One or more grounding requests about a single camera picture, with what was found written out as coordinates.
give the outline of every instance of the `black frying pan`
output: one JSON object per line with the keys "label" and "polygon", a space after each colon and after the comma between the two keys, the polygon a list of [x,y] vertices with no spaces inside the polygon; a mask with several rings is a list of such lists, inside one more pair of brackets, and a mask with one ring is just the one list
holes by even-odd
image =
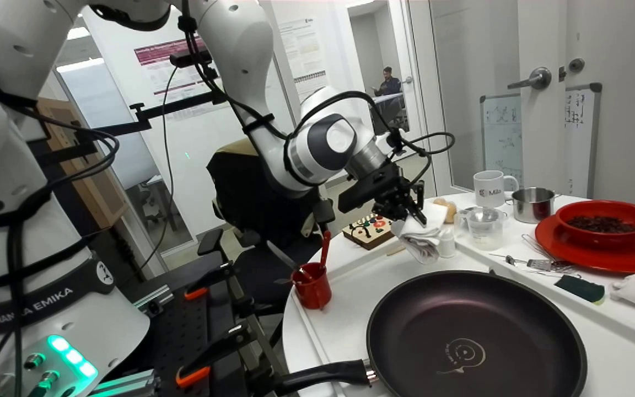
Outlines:
{"label": "black frying pan", "polygon": [[396,397],[577,396],[587,356],[577,330],[541,294],[478,272],[443,271],[392,289],[366,331],[370,365],[326,364],[282,377],[278,395],[322,382],[369,384]]}

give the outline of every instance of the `man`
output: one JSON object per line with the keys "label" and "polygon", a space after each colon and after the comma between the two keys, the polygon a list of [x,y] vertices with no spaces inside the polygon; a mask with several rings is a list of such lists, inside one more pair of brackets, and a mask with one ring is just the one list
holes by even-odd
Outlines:
{"label": "man", "polygon": [[378,90],[374,87],[371,88],[374,91],[374,95],[380,97],[381,95],[391,95],[401,92],[401,81],[391,76],[391,70],[391,66],[384,68],[384,82],[381,83]]}

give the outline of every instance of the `green sponge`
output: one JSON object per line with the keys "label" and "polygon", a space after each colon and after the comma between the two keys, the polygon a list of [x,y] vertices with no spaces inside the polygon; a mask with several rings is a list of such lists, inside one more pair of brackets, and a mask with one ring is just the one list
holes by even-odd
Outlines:
{"label": "green sponge", "polygon": [[582,280],[581,278],[564,275],[555,286],[561,287],[593,304],[602,304],[604,301],[604,286]]}

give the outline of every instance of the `pot handle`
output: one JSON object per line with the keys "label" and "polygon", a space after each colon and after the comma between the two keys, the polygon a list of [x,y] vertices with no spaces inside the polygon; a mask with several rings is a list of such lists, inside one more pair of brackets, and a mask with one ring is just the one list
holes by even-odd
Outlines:
{"label": "pot handle", "polygon": [[362,360],[333,362],[279,377],[274,384],[274,392],[276,395],[287,395],[323,382],[368,386],[369,378]]}

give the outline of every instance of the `white mug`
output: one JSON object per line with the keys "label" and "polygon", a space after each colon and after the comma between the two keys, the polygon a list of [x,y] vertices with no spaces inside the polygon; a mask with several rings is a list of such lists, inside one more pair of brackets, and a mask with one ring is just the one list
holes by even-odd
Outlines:
{"label": "white mug", "polygon": [[490,208],[503,206],[506,199],[504,196],[505,179],[514,181],[516,185],[514,191],[519,190],[519,181],[513,176],[504,175],[501,171],[489,170],[474,174],[474,196],[477,206]]}

